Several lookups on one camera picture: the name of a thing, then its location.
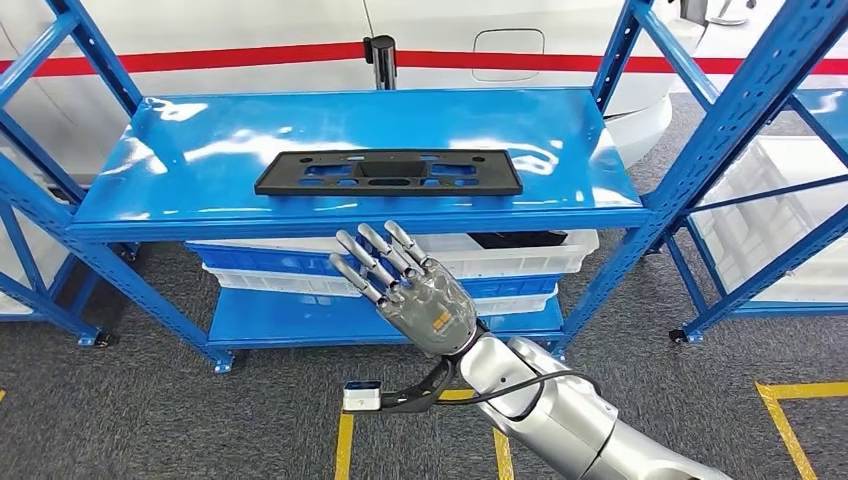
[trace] red stripe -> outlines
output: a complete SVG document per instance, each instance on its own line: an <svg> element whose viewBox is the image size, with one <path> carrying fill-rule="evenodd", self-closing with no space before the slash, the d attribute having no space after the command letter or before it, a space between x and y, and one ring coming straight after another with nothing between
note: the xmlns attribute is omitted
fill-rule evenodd
<svg viewBox="0 0 848 480"><path fill-rule="evenodd" d="M361 42L278 47L230 48L185 52L138 53L121 55L121 63L130 73L170 72L208 68L282 65L287 63L323 62L362 58ZM479 52L398 51L400 67L476 68L561 72L595 72L602 57L597 55L554 55ZM708 74L732 74L742 59L698 58L698 65ZM12 62L0 60L0 70ZM639 73L673 73L662 57L630 57L626 71ZM51 58L35 72L37 77L91 75L94 70L84 57ZM819 75L848 74L848 59L822 60L813 70Z"/></svg>

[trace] lower shelf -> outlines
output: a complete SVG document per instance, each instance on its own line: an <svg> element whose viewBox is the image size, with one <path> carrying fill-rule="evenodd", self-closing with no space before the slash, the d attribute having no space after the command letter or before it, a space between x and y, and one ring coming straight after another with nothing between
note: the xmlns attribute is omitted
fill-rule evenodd
<svg viewBox="0 0 848 480"><path fill-rule="evenodd" d="M748 302L730 314L731 317L765 317L773 315L846 315L848 303L822 302Z"/></svg>
<svg viewBox="0 0 848 480"><path fill-rule="evenodd" d="M541 312L482 317L498 336L561 335L556 297ZM221 289L207 345L222 348L408 343L365 298Z"/></svg>

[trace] robot finger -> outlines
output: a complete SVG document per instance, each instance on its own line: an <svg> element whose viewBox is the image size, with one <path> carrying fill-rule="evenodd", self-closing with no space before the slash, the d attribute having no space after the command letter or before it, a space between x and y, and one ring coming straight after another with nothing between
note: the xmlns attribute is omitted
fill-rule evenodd
<svg viewBox="0 0 848 480"><path fill-rule="evenodd" d="M330 263L336 267L336 270L342 274L350 283L353 284L354 287L357 288L360 292L362 292L368 300L374 302L377 307L384 306L389 299L386 298L385 295L380 293L379 290L374 288L374 285L371 285L371 282L359 276L356 273L356 270L350 267L344 259L336 253L330 254Z"/></svg>
<svg viewBox="0 0 848 480"><path fill-rule="evenodd" d="M336 240L350 252L357 260L359 260L369 273L377 277L383 285L388 287L390 290L398 285L398 280L386 270L386 267L383 266L380 262L378 262L374 257L371 256L362 245L356 243L356 240L350 236L344 230L339 230L336 232Z"/></svg>
<svg viewBox="0 0 848 480"><path fill-rule="evenodd" d="M389 232L389 235L395 239L395 241L403 247L403 250L409 255L415 263L417 263L421 268L426 269L424 263L427 261L427 253L419 247L415 240L409 236L404 229L400 228L400 225L394 222L394 220L389 220L385 224L386 230Z"/></svg>
<svg viewBox="0 0 848 480"><path fill-rule="evenodd" d="M368 240L368 243L373 245L374 248L380 252L380 255L388 260L389 263L397 269L397 271L401 272L403 276L407 278L415 276L415 270L412 268L412 265L403 258L403 255L401 255L399 251L393 249L391 245L386 243L386 241L383 240L383 237L381 237L379 233L375 232L368 224L360 223L357 231L360 235L365 237L365 239Z"/></svg>

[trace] white crate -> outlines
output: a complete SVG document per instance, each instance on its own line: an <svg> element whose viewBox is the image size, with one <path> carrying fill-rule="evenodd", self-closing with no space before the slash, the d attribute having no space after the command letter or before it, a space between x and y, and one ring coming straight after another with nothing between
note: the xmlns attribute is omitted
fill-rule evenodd
<svg viewBox="0 0 848 480"><path fill-rule="evenodd" d="M347 280L322 275L303 275L297 273L254 272L249 270L230 270L203 268L218 278L222 288L246 290L267 290L285 293L304 293L312 295L333 295L359 297L362 294ZM545 303L557 294L521 295L514 297L475 298L478 315L508 315L511 313L540 312Z"/></svg>
<svg viewBox="0 0 848 480"><path fill-rule="evenodd" d="M509 315L511 313L541 312L551 297L556 296L558 289L553 293L539 295L522 295L517 297L493 297L475 298L474 305L477 307L477 315Z"/></svg>
<svg viewBox="0 0 848 480"><path fill-rule="evenodd" d="M224 288L310 293L314 295L336 295L341 297L359 297L362 295L344 277L233 270L211 268L206 265L203 265L203 269L215 275L218 278L218 283Z"/></svg>
<svg viewBox="0 0 848 480"><path fill-rule="evenodd" d="M245 238L230 240L189 240L186 243L197 245L217 245L234 248L264 248L268 250L290 250L293 252L338 253L346 254L335 237L305 238Z"/></svg>
<svg viewBox="0 0 848 480"><path fill-rule="evenodd" d="M817 137L758 137L702 203L845 173L848 168ZM848 188L837 183L698 212L692 218L724 287L733 290L846 203ZM848 301L846 282L848 238L842 238L754 300Z"/></svg>
<svg viewBox="0 0 848 480"><path fill-rule="evenodd" d="M555 247L484 249L465 233L413 235L415 242L456 278L519 277L579 272L598 249L596 230L570 230Z"/></svg>
<svg viewBox="0 0 848 480"><path fill-rule="evenodd" d="M17 210L15 210L15 217L18 219L24 238L27 240L35 264L41 273L41 278L49 288L56 278L56 273L65 263L68 251ZM22 285L31 287L2 221L0 221L0 271ZM0 315L26 315L28 313L32 313L29 307L21 305L0 292Z"/></svg>

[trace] shelf top surface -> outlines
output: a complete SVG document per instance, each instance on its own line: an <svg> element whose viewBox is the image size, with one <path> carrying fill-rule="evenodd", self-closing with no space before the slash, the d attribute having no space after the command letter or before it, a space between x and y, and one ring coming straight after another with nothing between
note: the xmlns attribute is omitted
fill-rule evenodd
<svg viewBox="0 0 848 480"><path fill-rule="evenodd" d="M806 112L799 112L837 157L848 162L848 90L822 88L797 90L795 98Z"/></svg>
<svg viewBox="0 0 848 480"><path fill-rule="evenodd" d="M524 193L283 197L253 191L279 152L356 149L507 149ZM74 228L526 217L641 206L588 89L196 95L143 101Z"/></svg>

